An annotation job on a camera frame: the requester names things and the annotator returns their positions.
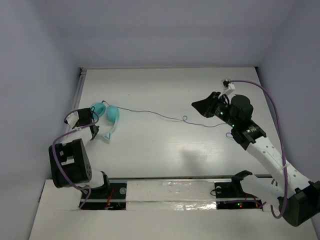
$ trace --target gray wall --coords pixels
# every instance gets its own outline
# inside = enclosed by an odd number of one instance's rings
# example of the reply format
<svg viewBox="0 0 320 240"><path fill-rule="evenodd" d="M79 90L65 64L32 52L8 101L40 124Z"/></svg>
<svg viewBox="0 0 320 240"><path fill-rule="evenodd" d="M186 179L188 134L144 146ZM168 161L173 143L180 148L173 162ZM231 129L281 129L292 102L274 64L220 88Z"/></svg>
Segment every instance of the gray wall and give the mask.
<svg viewBox="0 0 320 240"><path fill-rule="evenodd" d="M78 67L42 1L0 5L0 239L29 237Z"/></svg>
<svg viewBox="0 0 320 240"><path fill-rule="evenodd" d="M259 65L274 98L288 160L320 180L320 1L298 1ZM320 237L320 214L313 219Z"/></svg>
<svg viewBox="0 0 320 240"><path fill-rule="evenodd" d="M46 0L82 67L258 66L294 0Z"/></svg>

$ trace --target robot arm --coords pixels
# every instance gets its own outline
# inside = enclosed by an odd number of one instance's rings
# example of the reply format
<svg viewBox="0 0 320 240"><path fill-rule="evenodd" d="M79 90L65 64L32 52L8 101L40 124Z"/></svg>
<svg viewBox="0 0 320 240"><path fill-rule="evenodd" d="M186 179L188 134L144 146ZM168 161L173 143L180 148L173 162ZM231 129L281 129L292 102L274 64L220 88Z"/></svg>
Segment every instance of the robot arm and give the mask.
<svg viewBox="0 0 320 240"><path fill-rule="evenodd" d="M242 148L255 157L279 184L266 184L251 172L243 171L232 177L237 191L252 194L282 210L285 191L284 167L287 169L287 204L283 218L299 226L320 212L320 181L311 182L290 163L283 165L282 155L272 145L266 133L251 120L253 106L243 95L235 95L229 103L228 95L235 90L228 79L222 82L224 92L212 92L192 106L204 117L216 116L232 127L231 134Z"/></svg>

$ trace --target blue cable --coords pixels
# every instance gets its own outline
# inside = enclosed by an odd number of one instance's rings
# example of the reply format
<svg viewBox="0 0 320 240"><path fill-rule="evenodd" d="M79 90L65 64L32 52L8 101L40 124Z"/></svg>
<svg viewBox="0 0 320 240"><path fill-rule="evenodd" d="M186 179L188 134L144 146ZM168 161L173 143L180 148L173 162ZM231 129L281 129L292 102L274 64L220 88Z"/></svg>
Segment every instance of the blue cable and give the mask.
<svg viewBox="0 0 320 240"><path fill-rule="evenodd" d="M105 100L103 100L101 103L106 103L108 106L110 106L109 103L107 103ZM197 126L202 126L202 127L205 127L205 128L215 128L219 125L224 125L226 123L219 123L217 125L214 125L214 126L208 126L208 125L204 125L204 124L201 124L201 123L194 123L194 122L190 122L190 121L187 121L188 119L188 116L184 115L182 117L182 119L178 119L178 118L175 118L175 117L168 117L168 116L164 116L158 112L155 112L155 111L149 111L149 110L132 110L132 109L128 109L128 108L124 108L124 107L119 107L119 106L116 106L118 109L122 109L122 110L127 110L127 111L130 111L130 112L136 112L136 113L151 113L151 114L156 114L158 116L161 116L163 118L166 118L166 119L170 119L170 120L176 120L176 121L179 121L179 122L185 122L186 124L191 124L191 125L197 125Z"/></svg>

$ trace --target headphones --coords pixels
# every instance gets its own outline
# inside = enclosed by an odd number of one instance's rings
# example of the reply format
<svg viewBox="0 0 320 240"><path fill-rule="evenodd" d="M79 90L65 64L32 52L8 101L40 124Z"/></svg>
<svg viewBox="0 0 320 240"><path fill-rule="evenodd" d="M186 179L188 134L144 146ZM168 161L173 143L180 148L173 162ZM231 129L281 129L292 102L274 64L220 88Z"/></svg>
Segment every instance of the headphones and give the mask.
<svg viewBox="0 0 320 240"><path fill-rule="evenodd" d="M91 108L93 108L93 111L99 116L99 118L101 118L106 113L107 119L113 123L111 130L107 131L106 133L102 133L102 137L105 140L110 141L111 136L115 132L119 122L119 109L113 105L109 105L108 107L106 107L106 105L104 105L102 102L96 102L92 104Z"/></svg>

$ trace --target white wall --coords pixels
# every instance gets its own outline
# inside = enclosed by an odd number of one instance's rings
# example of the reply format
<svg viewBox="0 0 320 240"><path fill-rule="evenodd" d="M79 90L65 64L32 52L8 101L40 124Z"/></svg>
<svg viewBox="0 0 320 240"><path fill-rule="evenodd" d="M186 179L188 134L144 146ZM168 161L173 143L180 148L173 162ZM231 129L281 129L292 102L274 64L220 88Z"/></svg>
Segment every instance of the white wall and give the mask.
<svg viewBox="0 0 320 240"><path fill-rule="evenodd" d="M320 1L298 1L259 65L274 98L289 161L320 180ZM320 214L313 219L320 237Z"/></svg>
<svg viewBox="0 0 320 240"><path fill-rule="evenodd" d="M41 0L2 0L0 32L0 239L21 240L51 176L48 147L79 69Z"/></svg>
<svg viewBox="0 0 320 240"><path fill-rule="evenodd" d="M295 0L46 2L82 67L254 67Z"/></svg>

